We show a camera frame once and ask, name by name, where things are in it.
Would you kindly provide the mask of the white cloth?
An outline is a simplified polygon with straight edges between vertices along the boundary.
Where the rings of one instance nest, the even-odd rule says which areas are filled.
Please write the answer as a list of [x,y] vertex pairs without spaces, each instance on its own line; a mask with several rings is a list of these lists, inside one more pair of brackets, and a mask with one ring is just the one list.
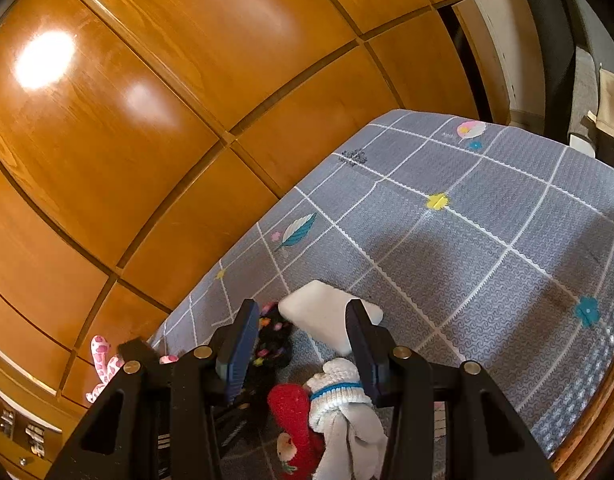
[[297,328],[341,356],[351,353],[345,312],[356,296],[324,282],[313,280],[279,301],[278,308]]

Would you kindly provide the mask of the pink spotted plush toy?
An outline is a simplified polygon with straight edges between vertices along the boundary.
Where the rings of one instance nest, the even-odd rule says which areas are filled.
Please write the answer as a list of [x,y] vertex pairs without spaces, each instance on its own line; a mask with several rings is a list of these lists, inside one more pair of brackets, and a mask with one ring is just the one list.
[[124,366],[124,361],[118,354],[115,354],[115,356],[109,356],[110,350],[111,345],[106,338],[96,335],[91,339],[91,356],[94,360],[94,369],[97,372],[100,382],[86,394],[86,400],[90,404],[94,404],[94,402],[96,402],[102,390],[106,388],[106,385]]

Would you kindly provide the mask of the red and white plush doll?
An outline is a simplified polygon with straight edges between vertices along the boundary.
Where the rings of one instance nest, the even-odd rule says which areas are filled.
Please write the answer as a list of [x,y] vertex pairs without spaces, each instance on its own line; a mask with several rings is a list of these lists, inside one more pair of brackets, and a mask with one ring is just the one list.
[[276,385],[267,403],[284,478],[380,477],[388,439],[353,362],[336,358],[305,385]]

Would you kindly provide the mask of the black haired doll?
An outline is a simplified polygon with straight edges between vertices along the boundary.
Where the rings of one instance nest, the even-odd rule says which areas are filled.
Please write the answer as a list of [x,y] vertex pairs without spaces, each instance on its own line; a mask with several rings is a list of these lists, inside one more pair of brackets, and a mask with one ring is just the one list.
[[216,434],[223,452],[266,422],[268,393],[277,383],[279,370],[288,366],[292,357],[292,330],[293,324],[283,318],[276,302],[261,308],[244,384],[226,408],[215,411]]

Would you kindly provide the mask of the wicker chair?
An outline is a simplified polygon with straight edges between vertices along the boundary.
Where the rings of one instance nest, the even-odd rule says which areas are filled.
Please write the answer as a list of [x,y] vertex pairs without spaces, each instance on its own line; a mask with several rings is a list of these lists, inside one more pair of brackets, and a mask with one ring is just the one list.
[[578,422],[552,455],[557,479],[585,479],[614,440],[614,357]]

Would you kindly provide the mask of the grey patterned tablecloth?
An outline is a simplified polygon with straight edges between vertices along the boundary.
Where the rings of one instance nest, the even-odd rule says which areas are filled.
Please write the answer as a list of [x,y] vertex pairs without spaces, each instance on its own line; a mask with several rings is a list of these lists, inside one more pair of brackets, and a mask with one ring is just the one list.
[[426,360],[482,364],[546,455],[614,357],[614,168],[519,128],[392,110],[255,221],[158,327],[185,353],[244,299],[321,281]]

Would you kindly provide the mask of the wooden wall cabinet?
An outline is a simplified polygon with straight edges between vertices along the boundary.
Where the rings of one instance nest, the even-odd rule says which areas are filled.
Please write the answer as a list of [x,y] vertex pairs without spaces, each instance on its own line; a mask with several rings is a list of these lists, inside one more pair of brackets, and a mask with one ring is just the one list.
[[456,1],[1,0],[1,354],[80,410],[89,339],[149,335],[337,142],[476,116]]

